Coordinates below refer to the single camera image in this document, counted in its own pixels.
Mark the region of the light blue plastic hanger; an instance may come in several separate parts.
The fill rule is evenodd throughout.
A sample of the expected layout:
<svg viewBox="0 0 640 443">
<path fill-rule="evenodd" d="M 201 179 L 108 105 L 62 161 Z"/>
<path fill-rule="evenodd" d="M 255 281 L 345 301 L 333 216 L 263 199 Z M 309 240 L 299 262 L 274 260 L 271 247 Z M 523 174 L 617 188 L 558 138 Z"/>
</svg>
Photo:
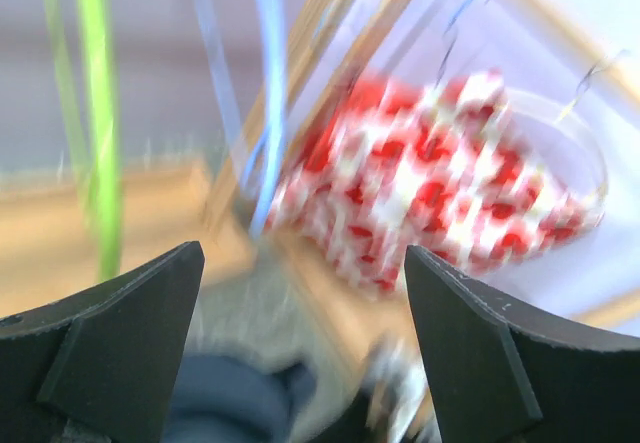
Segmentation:
<svg viewBox="0 0 640 443">
<path fill-rule="evenodd" d="M 224 53 L 213 0 L 193 0 L 206 50 L 224 135 L 239 186 L 256 203 L 249 234 L 266 225 L 284 159 L 287 123 L 287 41 L 284 0 L 255 0 L 266 83 L 264 129 L 252 149 L 242 135 L 239 107 Z"/>
</svg>

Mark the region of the navy blue tank top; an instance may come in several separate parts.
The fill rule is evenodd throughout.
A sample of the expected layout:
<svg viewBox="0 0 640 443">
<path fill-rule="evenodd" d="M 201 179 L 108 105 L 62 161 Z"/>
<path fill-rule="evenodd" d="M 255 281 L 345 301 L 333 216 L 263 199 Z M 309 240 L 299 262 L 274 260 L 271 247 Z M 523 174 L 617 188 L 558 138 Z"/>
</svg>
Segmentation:
<svg viewBox="0 0 640 443">
<path fill-rule="evenodd" d="M 316 391 L 306 362 L 265 372 L 236 357 L 189 354 L 181 362 L 164 442 L 286 442 Z"/>
</svg>

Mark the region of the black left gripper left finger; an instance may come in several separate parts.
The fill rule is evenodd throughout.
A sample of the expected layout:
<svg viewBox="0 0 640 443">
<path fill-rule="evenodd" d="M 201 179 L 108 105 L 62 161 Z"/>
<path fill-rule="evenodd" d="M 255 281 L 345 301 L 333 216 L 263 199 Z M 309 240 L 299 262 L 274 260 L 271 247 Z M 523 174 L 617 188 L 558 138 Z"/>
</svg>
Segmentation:
<svg viewBox="0 0 640 443">
<path fill-rule="evenodd" d="M 1 439 L 73 420 L 114 442 L 161 438 L 203 273 L 197 241 L 1 320 Z"/>
</svg>

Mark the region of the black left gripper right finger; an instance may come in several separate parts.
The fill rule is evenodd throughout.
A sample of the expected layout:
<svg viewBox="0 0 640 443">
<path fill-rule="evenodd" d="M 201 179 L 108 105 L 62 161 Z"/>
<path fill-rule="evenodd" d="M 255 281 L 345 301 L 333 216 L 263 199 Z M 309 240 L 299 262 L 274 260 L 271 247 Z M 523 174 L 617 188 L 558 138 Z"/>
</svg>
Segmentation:
<svg viewBox="0 0 640 443">
<path fill-rule="evenodd" d="M 568 320 L 412 246 L 407 291 L 446 442 L 635 442 L 639 341 Z"/>
</svg>

